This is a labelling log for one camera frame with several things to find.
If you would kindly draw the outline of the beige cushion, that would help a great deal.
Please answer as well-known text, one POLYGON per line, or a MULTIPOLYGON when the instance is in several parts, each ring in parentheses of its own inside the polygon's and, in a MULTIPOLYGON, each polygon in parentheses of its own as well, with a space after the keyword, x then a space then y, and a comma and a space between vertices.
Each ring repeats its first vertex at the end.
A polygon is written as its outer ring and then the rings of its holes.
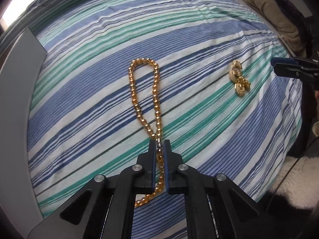
POLYGON ((305 50, 297 26, 280 10, 275 0, 243 0, 268 20, 294 53, 305 50))

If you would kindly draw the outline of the white fluffy rug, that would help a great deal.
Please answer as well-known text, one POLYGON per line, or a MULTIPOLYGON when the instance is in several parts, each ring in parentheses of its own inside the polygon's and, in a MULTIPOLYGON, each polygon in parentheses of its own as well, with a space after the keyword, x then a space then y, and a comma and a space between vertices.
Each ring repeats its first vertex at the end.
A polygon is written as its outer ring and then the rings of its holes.
POLYGON ((318 157, 286 157, 269 192, 286 198, 298 209, 314 209, 318 203, 318 157))

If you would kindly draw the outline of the striped blue green bedsheet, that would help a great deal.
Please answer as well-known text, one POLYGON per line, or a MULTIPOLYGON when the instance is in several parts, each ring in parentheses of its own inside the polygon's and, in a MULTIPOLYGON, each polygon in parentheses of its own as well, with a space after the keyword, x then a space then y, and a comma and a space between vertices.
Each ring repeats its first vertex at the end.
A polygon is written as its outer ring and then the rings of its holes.
MULTIPOLYGON (((42 221, 94 176, 136 164, 153 140, 155 190, 136 195, 131 238, 188 238, 184 196, 166 191, 164 141, 258 203, 300 133, 302 83, 270 62, 288 51, 237 0, 37 0, 1 51, 26 28, 47 52, 27 131, 42 221), (251 83, 243 97, 228 75, 234 60, 251 83)), ((258 209, 261 238, 281 238, 258 209)))

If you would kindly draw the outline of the grey bed side panel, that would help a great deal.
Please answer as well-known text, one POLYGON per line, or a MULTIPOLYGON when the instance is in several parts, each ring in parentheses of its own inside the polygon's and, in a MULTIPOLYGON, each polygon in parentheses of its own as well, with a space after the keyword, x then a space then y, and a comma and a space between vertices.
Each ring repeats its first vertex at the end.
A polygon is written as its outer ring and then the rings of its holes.
POLYGON ((1 56, 1 215, 22 238, 42 221, 27 149, 32 93, 47 52, 26 28, 1 56))

